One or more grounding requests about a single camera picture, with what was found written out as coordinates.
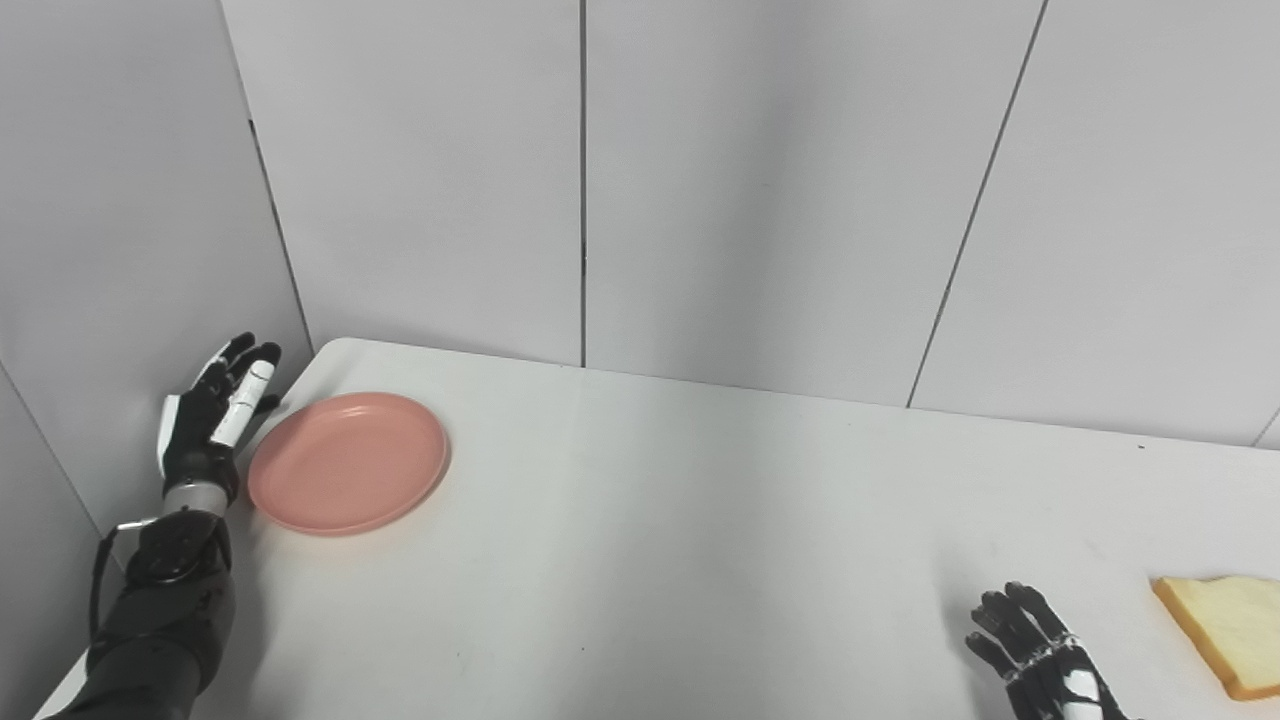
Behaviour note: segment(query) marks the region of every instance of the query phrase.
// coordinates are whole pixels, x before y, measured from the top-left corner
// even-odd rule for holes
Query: white table
[[[1130,716],[1280,714],[1228,700],[1148,584],[1280,578],[1280,454],[358,340],[273,421],[370,389],[440,416],[448,474],[348,538],[238,503],[200,720],[1005,719],[960,641],[1006,579]]]

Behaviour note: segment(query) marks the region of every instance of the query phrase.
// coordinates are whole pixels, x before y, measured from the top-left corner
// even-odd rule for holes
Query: pink plate
[[[440,479],[444,428],[399,395],[356,392],[308,405],[262,438],[248,496],[276,523],[316,536],[370,530],[408,512]]]

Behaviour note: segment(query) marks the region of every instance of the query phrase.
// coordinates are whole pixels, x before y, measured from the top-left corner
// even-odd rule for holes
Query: bread slice
[[[1153,589],[1228,696],[1280,694],[1280,582],[1160,578]]]

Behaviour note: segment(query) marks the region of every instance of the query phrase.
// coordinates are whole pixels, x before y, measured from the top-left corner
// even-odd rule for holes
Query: white finger segment
[[[253,410],[257,409],[257,402],[266,392],[266,384],[271,382],[273,373],[275,373],[275,365],[266,360],[256,360],[250,365],[244,379],[241,380],[239,387],[228,401],[227,414],[214,428],[214,434],[209,437],[210,442],[236,447],[244,428],[248,427],[248,421],[253,419]]]

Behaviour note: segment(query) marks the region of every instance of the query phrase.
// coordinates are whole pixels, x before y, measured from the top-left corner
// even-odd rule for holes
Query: panel seam
[[[586,0],[577,4],[579,365],[586,368]]]
[[[72,482],[72,477],[67,471],[67,466],[63,465],[63,460],[58,457],[58,452],[54,451],[52,443],[49,442],[49,436],[45,434],[45,428],[40,425],[40,420],[36,419],[36,414],[31,411],[31,404],[27,402],[27,398],[22,395],[22,391],[18,388],[18,382],[13,379],[12,374],[9,374],[9,369],[4,366],[4,363],[0,363],[0,379],[9,383],[9,387],[13,388],[13,395],[18,398],[18,405],[22,407],[22,411],[27,414],[27,419],[31,421],[31,425],[36,428],[36,434],[40,436],[40,442],[45,445],[45,450],[49,451],[49,456],[54,459],[54,465],[58,468],[58,471],[61,473],[63,482],[70,488],[72,495],[76,497],[76,502],[81,506],[81,512],[84,514],[84,519],[88,521],[90,527],[93,528],[93,534],[97,536],[99,541],[101,541],[102,530],[99,529],[97,520],[93,519],[93,514],[88,511],[84,496],[81,495],[79,488],[77,488],[76,483]],[[116,569],[123,573],[124,568],[120,565],[120,560],[115,557],[115,553],[111,553],[111,560],[115,562]]]
[[[1258,443],[1262,442],[1262,438],[1267,436],[1267,430],[1271,429],[1271,425],[1276,424],[1276,418],[1280,418],[1280,407],[1276,407],[1275,413],[1271,414],[1271,419],[1267,420],[1265,425],[1262,425],[1262,430],[1258,432],[1258,437],[1253,438],[1253,442],[1249,443],[1249,447],[1257,447]]]
[[[1023,77],[1027,74],[1027,65],[1032,59],[1032,50],[1036,47],[1036,38],[1039,37],[1041,24],[1044,22],[1044,12],[1048,9],[1048,0],[1042,0],[1039,13],[1036,15],[1036,24],[1032,27],[1030,40],[1027,41],[1027,51],[1023,53],[1021,65],[1018,68],[1018,78],[1014,79],[1014,90],[1009,95],[1009,104],[1005,105],[1005,114],[1000,119],[1000,129],[996,131],[996,141],[992,143],[991,155],[987,158],[987,167],[982,173],[982,182],[978,183],[978,193],[973,199],[973,206],[969,209],[969,219],[965,222],[964,234],[960,236],[960,246],[956,249],[955,260],[951,263],[951,272],[947,275],[947,283],[942,288],[942,299],[938,301],[938,311],[933,315],[933,325],[929,328],[929,337],[924,342],[924,352],[920,355],[920,364],[915,368],[915,379],[911,380],[911,391],[906,396],[906,406],[911,407],[915,402],[915,391],[920,387],[920,377],[924,374],[924,364],[929,359],[929,351],[933,350],[933,341],[938,334],[938,325],[942,324],[942,314],[947,309],[947,301],[951,299],[951,288],[956,281],[956,273],[960,270],[960,259],[964,256],[965,249],[969,246],[969,234],[973,232],[974,220],[978,218],[978,206],[982,204],[982,196],[987,191],[987,182],[991,179],[991,170],[996,165],[996,155],[1000,152],[1000,143],[1005,138],[1005,129],[1009,127],[1009,118],[1014,113],[1014,102],[1018,101],[1018,91],[1023,86]]]
[[[266,201],[271,206],[271,222],[275,224],[275,237],[280,243],[280,252],[284,255],[284,270],[289,274],[289,290],[293,291],[293,302],[298,309],[298,319],[302,320],[302,334],[307,338],[307,350],[311,357],[316,356],[316,342],[311,337],[311,325],[307,323],[307,311],[302,306],[302,293],[298,291],[298,277],[293,272],[293,258],[289,256],[289,243],[284,242],[284,227],[280,224],[280,211],[275,206],[275,192],[271,190],[271,178],[266,174],[266,159],[262,158],[262,145],[257,141],[257,126],[253,118],[248,119],[248,132],[253,137],[253,152],[257,155],[257,168],[262,173],[262,187],[266,188]]]

